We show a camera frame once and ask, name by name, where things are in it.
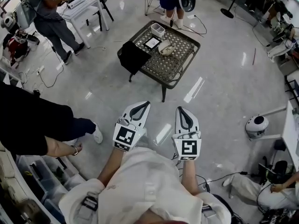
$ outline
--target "white shirt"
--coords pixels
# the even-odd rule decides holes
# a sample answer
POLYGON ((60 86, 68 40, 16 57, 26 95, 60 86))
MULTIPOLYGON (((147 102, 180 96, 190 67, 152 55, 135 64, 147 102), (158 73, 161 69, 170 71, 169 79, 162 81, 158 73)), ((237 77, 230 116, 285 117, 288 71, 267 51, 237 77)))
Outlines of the white shirt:
POLYGON ((67 224, 78 224, 76 214, 87 192, 99 194, 98 224, 133 224, 150 209, 164 220, 200 224, 203 203, 210 205, 222 224, 231 223, 227 208, 212 194, 192 196, 180 183, 173 161, 155 151, 136 147, 124 154, 107 187, 90 179, 74 187, 59 203, 67 224))

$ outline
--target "wall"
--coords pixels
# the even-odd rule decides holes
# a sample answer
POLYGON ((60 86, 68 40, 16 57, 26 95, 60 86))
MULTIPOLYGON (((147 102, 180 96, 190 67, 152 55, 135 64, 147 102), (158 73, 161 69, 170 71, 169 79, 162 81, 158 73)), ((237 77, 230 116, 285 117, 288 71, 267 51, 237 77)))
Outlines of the wall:
POLYGON ((293 19, 289 20, 287 15, 284 15, 286 21, 290 21, 295 27, 299 27, 299 2, 296 0, 281 0, 285 3, 286 8, 293 14, 293 19))

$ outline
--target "tiled floor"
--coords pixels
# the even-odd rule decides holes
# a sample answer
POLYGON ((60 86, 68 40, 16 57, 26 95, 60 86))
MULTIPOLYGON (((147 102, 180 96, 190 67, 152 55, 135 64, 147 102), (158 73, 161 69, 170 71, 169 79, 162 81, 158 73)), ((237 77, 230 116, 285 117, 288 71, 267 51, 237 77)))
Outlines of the tiled floor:
MULTIPOLYGON (((159 2, 154 0, 153 7, 158 5, 159 2)), ((97 177, 111 152, 117 118, 129 104, 143 100, 151 102, 146 127, 152 141, 157 143, 157 135, 166 124, 171 125, 164 140, 157 144, 157 151, 162 155, 171 158, 174 153, 171 135, 174 133, 175 110, 181 105, 199 120, 202 133, 200 158, 196 162, 199 175, 213 180, 237 171, 256 170, 256 162, 268 153, 271 142, 250 142, 244 125, 251 115, 284 105, 287 96, 283 75, 268 59, 251 26, 239 19, 223 16, 220 8, 224 5, 216 0, 197 0, 192 14, 203 21, 207 34, 201 37, 184 32, 199 41, 201 48, 178 85, 167 90, 166 101, 162 103, 161 86, 140 72, 129 83, 129 72, 120 65, 116 55, 125 41, 150 20, 159 20, 160 15, 153 13, 152 7, 150 14, 144 16, 144 0, 108 0, 107 6, 115 19, 111 22, 106 14, 110 30, 100 32, 97 21, 94 21, 91 26, 96 32, 88 38, 92 48, 78 56, 73 55, 52 88, 47 89, 42 84, 35 70, 45 66, 41 75, 49 86, 62 67, 41 36, 37 50, 32 51, 19 68, 19 71, 28 72, 25 88, 39 89, 42 98, 67 104, 76 117, 98 122, 104 135, 103 143, 99 146, 87 135, 80 139, 84 144, 83 151, 71 157, 82 175, 85 178, 97 177), (204 81, 201 89, 186 103, 184 97, 200 77, 204 81)), ((239 8, 237 13, 241 16, 239 13, 244 11, 239 8)), ((190 20, 188 15, 185 25, 203 33, 199 20, 190 20)), ((86 35, 91 32, 87 27, 83 30, 86 35)), ((283 114, 271 117, 269 132, 281 130, 283 120, 283 114)), ((255 224, 259 221, 261 215, 257 208, 247 206, 237 197, 229 200, 221 181, 210 186, 212 192, 228 200, 246 222, 255 224)))

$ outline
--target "black stand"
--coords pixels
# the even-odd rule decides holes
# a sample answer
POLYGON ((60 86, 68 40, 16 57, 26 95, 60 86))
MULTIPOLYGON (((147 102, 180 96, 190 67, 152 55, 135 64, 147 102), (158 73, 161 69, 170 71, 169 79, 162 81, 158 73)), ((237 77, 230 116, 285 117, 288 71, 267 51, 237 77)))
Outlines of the black stand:
POLYGON ((232 4, 230 5, 229 9, 226 10, 224 8, 221 8, 220 11, 227 17, 229 18, 234 18, 234 15, 230 12, 230 9, 232 8, 233 4, 234 4, 235 0, 233 0, 232 4))

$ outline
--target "white robot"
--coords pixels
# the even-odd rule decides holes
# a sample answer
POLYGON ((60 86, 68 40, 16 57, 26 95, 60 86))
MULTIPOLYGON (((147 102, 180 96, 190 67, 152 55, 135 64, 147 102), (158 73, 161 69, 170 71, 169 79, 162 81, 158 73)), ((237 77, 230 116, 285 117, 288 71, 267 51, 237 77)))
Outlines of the white robot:
MULTIPOLYGON (((132 150, 146 133, 144 126, 149 112, 149 101, 128 106, 115 124, 113 146, 126 152, 132 150), (139 117, 133 118, 138 113, 140 113, 139 117)), ((176 110, 175 132, 172 139, 178 160, 196 160, 199 157, 201 147, 199 123, 189 110, 181 106, 176 110)))

